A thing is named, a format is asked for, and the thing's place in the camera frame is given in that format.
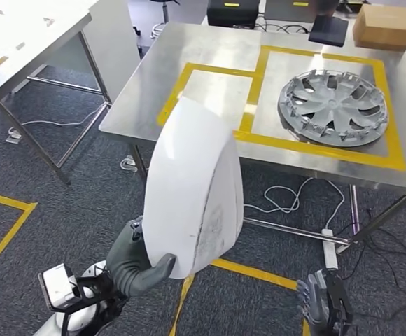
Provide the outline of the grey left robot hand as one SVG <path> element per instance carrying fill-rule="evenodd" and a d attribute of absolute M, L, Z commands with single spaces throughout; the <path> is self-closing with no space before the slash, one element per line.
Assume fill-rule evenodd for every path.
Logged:
<path fill-rule="evenodd" d="M 155 266 L 147 255 L 143 216 L 129 220 L 118 235 L 106 259 L 106 266 L 116 288 L 128 297 L 146 293 L 168 279 L 176 263 L 176 256 L 166 253 Z"/>

